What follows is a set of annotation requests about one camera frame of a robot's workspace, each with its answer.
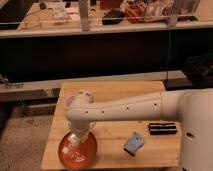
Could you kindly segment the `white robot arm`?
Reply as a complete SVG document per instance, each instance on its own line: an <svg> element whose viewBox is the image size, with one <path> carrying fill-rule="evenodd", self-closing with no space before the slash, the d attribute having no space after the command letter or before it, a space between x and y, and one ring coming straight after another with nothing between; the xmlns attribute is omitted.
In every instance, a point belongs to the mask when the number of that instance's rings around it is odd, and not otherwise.
<svg viewBox="0 0 213 171"><path fill-rule="evenodd" d="M213 171L213 88L162 91L95 102L87 90L65 100L66 117L77 146L90 124L102 121L168 120L182 128L179 171Z"/></svg>

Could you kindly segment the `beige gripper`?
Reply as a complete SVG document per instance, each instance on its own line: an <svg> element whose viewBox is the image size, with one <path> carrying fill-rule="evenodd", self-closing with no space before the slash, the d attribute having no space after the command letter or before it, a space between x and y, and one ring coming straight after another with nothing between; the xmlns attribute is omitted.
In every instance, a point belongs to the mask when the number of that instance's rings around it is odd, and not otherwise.
<svg viewBox="0 0 213 171"><path fill-rule="evenodd" d="M70 134L68 135L68 141L71 143L72 146L79 146L88 139L89 133L90 133L89 127L85 127L83 129L70 127Z"/></svg>

